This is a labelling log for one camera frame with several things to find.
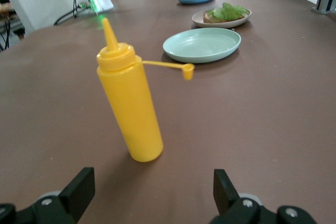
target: light green plate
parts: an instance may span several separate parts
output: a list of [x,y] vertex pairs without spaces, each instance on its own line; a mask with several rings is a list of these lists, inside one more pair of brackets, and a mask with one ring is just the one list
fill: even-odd
[[232,54],[242,38],[238,33],[222,28],[199,28],[184,31],[168,38],[163,50],[181,62],[205,63]]

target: sandwich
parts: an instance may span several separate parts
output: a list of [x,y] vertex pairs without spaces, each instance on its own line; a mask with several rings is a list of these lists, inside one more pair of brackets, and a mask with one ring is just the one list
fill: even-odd
[[204,23],[223,23],[244,18],[244,15],[249,14],[249,10],[242,6],[232,6],[229,3],[223,3],[222,8],[209,10],[204,14]]

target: bottle cap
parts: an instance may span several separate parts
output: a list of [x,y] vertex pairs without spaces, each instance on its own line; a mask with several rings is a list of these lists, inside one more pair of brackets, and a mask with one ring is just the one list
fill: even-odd
[[107,44],[97,55],[97,62],[102,70],[117,71],[141,61],[141,58],[135,54],[133,46],[117,41],[107,18],[104,18],[102,23]]

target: bottle body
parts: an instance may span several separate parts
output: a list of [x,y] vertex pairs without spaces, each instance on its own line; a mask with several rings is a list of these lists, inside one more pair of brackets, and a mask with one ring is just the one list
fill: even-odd
[[139,162],[158,158],[163,143],[143,65],[118,71],[98,67],[97,74],[132,158]]

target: lettuce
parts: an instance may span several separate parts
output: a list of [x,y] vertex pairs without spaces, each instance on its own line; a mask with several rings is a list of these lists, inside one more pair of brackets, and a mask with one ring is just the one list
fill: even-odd
[[214,16],[218,19],[224,19],[227,21],[237,20],[243,14],[247,14],[248,10],[242,6],[232,6],[229,3],[223,3],[222,8],[216,8],[208,11],[208,16]]

